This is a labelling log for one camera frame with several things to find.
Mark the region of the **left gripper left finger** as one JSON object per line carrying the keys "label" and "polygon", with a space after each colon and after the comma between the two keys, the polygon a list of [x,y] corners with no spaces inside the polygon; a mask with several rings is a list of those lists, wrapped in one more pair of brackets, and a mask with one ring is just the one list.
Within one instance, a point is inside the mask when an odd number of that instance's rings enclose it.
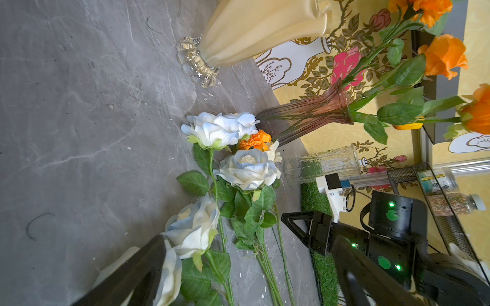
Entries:
{"label": "left gripper left finger", "polygon": [[129,305],[156,305],[165,256],[157,235],[74,305],[122,305],[127,298]]}

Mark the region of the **orange rose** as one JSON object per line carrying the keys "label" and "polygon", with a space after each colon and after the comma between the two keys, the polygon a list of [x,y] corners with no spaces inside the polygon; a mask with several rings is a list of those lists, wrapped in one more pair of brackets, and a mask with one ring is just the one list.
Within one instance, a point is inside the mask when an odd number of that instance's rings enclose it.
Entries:
{"label": "orange rose", "polygon": [[375,115],[360,109],[388,90],[380,89],[349,105],[350,116],[363,124],[364,130],[380,144],[386,144],[386,129],[419,130],[424,125],[449,123],[444,138],[450,140],[461,130],[489,135],[489,84],[482,84],[469,96],[453,96],[436,100],[424,98],[423,87],[407,87],[390,93],[397,96],[394,103],[380,107]]}
{"label": "orange rose", "polygon": [[408,93],[424,77],[444,76],[448,80],[458,75],[456,68],[468,67],[464,43],[450,34],[436,37],[430,45],[419,47],[417,55],[402,61],[383,76],[363,98],[349,105],[349,111],[357,111],[382,94],[401,95]]}

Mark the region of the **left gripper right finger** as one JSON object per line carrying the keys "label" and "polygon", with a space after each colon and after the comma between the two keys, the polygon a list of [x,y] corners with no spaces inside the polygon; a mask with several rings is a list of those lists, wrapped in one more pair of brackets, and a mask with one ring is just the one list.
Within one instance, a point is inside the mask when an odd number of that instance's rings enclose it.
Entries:
{"label": "left gripper right finger", "polygon": [[366,295],[377,305],[421,305],[366,255],[352,247],[347,238],[335,239],[332,255],[347,305],[369,305]]}

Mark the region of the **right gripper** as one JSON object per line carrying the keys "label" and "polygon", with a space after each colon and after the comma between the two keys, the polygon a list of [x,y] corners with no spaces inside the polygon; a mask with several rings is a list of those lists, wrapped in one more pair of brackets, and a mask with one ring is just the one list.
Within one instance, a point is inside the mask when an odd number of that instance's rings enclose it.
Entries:
{"label": "right gripper", "polygon": [[314,238],[320,238],[319,229],[328,230],[329,254],[336,238],[347,238],[352,247],[360,250],[372,262],[387,272],[403,287],[411,287],[413,272],[413,244],[367,232],[348,224],[333,223],[333,217],[319,211],[289,212],[281,221],[308,248]]}

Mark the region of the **orange marigold flower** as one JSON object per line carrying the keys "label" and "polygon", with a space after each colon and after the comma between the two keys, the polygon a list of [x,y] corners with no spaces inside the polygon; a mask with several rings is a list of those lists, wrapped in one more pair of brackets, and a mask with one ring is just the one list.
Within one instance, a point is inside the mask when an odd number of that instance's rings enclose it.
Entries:
{"label": "orange marigold flower", "polygon": [[367,56],[362,57],[355,68],[342,77],[342,85],[352,83],[357,76],[366,70],[377,58],[379,53],[394,48],[395,38],[409,29],[429,29],[453,8],[452,1],[389,1],[388,10],[396,13],[398,19],[394,25],[380,32],[381,42],[374,45]]}

